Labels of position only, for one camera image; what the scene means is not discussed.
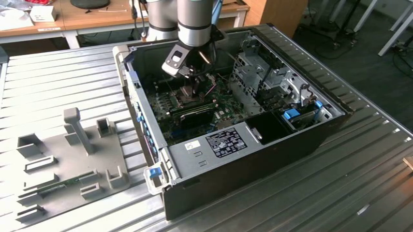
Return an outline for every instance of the ribbed metal surface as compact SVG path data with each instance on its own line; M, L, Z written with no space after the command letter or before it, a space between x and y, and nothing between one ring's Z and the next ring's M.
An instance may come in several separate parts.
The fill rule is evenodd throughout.
M64 134L63 110L80 109L82 126L95 125L107 117L115 121L123 155L131 175L132 188L119 194L123 200L156 198L147 194L143 184L146 162L131 115L124 101L112 47L102 46L64 52L12 57L3 66L0 86L0 225L1 231L21 228L15 221L13 193L23 184L21 155L13 150L16 138L36 133L40 139ZM111 206L119 207L114 200Z

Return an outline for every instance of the gray floor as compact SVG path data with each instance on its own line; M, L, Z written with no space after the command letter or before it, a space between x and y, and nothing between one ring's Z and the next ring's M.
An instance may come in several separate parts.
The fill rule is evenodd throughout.
M310 0L311 8L318 7L319 0ZM342 16L337 23L342 23L349 4L342 11ZM358 7L350 28L354 28L357 21L364 14L365 8ZM360 90L360 92L410 129L413 130L413 79L406 77L393 64L393 51L389 51L384 57L377 55L384 44L392 37L389 31L394 20L382 14L373 12L357 39L354 48L338 59L330 60L319 57L314 52L315 46L319 54L326 57L334 57L349 49L349 41L342 45L338 51L332 49L329 40L309 32L298 30L294 40L297 43L329 66L329 68ZM413 33L406 31L401 40L406 40ZM396 57L396 63L405 72L412 72Z

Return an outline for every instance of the green circuit board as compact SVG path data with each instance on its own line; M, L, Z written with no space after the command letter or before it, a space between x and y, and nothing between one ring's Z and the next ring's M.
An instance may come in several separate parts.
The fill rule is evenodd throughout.
M231 94L229 81L218 79L217 86L213 90L211 88L213 83L207 82L199 90L199 96L191 99L185 97L182 89L147 95L168 145L221 130L249 117L243 105ZM194 128L182 129L179 115L202 110L214 111L213 120Z

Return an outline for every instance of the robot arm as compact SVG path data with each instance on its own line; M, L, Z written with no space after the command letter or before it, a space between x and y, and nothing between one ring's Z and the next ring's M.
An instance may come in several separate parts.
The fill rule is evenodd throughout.
M179 38L162 69L172 76L186 78L205 74L201 66L214 66L206 54L214 54L214 40L223 38L213 25L218 20L222 0L148 0L150 31L148 41Z

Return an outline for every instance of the warning label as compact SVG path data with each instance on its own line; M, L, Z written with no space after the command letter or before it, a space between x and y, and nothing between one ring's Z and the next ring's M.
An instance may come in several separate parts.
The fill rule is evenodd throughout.
M218 158L222 158L246 148L245 141L235 128L227 129L223 132L206 137L206 140Z

